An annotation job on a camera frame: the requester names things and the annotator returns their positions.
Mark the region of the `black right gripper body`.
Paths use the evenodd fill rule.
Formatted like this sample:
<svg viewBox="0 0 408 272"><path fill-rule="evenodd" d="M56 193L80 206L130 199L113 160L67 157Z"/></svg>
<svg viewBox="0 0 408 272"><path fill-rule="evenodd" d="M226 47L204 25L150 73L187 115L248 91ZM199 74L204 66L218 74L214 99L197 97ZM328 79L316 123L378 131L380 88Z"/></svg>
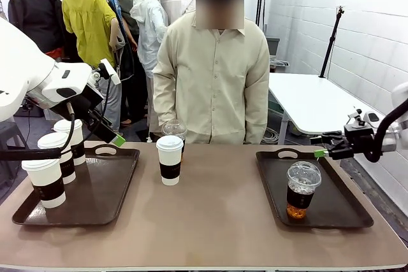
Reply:
<svg viewBox="0 0 408 272"><path fill-rule="evenodd" d="M363 154L368 161L378 161L382 156L383 140L379 138L371 126L344 126L344 135L354 154Z"/></svg>

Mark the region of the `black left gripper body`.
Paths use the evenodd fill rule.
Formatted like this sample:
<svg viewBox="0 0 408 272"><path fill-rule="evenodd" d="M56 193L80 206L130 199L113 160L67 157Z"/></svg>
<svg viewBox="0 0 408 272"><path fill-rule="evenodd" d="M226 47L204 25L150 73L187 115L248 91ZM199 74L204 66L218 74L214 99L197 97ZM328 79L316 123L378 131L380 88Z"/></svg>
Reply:
<svg viewBox="0 0 408 272"><path fill-rule="evenodd" d="M90 132L97 137L111 137L112 128L110 121L102 116L102 111L98 107L103 102L103 96L97 89L86 85L79 95L70 97L52 108L52 111L66 120L70 120L67 103L70 102L75 118L80 119Z"/></svg>

